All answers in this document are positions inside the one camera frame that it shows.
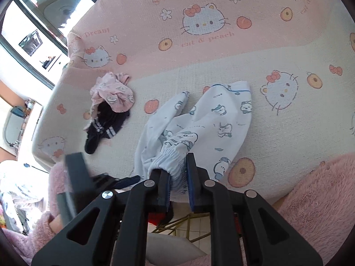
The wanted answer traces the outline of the person's left hand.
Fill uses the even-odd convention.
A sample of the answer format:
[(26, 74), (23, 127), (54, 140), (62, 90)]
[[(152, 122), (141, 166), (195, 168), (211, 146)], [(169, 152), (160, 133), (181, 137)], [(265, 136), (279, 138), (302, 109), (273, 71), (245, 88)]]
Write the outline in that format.
[(61, 215), (57, 215), (50, 223), (49, 227), (51, 228), (51, 231), (55, 234), (58, 234), (62, 229), (63, 229), (63, 222)]

